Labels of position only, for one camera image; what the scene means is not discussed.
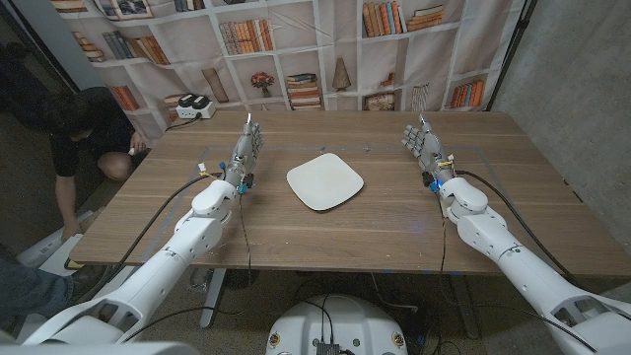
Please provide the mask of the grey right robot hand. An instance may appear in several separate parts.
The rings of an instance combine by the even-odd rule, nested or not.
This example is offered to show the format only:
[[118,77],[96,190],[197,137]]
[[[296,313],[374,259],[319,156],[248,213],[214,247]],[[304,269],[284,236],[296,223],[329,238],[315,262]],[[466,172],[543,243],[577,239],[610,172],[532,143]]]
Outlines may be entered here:
[[433,192],[438,192],[445,182],[456,176],[454,158],[446,154],[423,114],[419,115],[419,122],[420,127],[406,126],[401,143],[418,161],[423,184]]

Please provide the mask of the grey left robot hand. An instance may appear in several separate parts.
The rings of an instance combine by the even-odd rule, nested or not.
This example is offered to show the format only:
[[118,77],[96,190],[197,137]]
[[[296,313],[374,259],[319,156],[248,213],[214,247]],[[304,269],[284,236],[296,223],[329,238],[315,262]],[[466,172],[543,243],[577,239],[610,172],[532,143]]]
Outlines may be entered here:
[[252,121],[249,113],[246,117],[243,133],[226,166],[224,181],[236,189],[240,189],[245,182],[245,177],[253,172],[263,143],[260,127]]

